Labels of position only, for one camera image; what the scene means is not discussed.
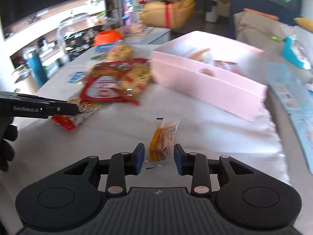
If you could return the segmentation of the black gloved hand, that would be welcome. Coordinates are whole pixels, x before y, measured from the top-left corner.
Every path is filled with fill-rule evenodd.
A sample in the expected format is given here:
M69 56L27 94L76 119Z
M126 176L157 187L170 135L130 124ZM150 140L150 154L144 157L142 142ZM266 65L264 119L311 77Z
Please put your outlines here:
M17 127L14 126L13 117L1 117L1 171L8 172L9 162L15 158L15 151L10 145L18 137Z

